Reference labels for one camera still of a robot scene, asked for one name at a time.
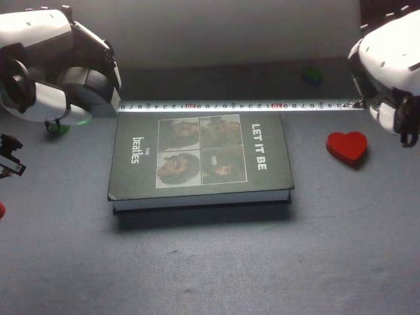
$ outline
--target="measuring tape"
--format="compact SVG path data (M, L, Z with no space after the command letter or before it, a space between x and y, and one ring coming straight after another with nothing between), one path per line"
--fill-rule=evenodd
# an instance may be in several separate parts
M141 100L122 101L120 112L303 112L363 110L356 99L342 100Z

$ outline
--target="portrait photo on book cover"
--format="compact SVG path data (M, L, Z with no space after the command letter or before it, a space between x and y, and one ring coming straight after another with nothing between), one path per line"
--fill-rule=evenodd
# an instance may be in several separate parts
M199 186L200 184L199 150L157 154L156 188Z
M159 152L198 150L200 148L199 119L159 120Z
M201 151L203 184L246 182L243 147L205 149Z
M200 117L201 148L241 146L241 121L239 115Z

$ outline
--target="hardcover book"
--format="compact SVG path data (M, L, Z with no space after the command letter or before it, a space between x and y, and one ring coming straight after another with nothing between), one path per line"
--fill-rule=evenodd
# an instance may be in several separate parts
M115 211L290 201L279 113L118 114L108 200Z

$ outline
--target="red heart-shaped box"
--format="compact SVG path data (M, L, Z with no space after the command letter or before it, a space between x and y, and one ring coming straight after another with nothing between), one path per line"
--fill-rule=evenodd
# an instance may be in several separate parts
M351 133L331 133L327 139L327 150L336 159L355 166L368 147L365 135L358 131Z

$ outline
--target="table surface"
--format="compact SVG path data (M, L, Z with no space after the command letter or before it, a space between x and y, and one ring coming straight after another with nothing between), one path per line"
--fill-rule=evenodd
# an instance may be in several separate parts
M143 72L123 73L129 84L121 94L176 98L191 91L205 98L212 89L190 87L212 72L224 74L208 79L221 98L352 90L349 81L336 82L341 70L324 66L331 75L319 88L300 83L299 75L298 87L269 80L270 88L260 77L247 83L249 92L246 80L234 80L236 70L171 70L167 78L182 79L163 92L162 73L143 91L135 89L135 80L146 84ZM223 92L228 82L233 94ZM282 117L292 204L115 217L106 199L115 119L95 119L53 140L42 125L0 112L0 131L24 143L16 156L28 167L22 178L0 181L7 207L0 220L1 313L418 314L420 146L401 148L367 112ZM325 149L328 134L354 130L369 142L358 170Z

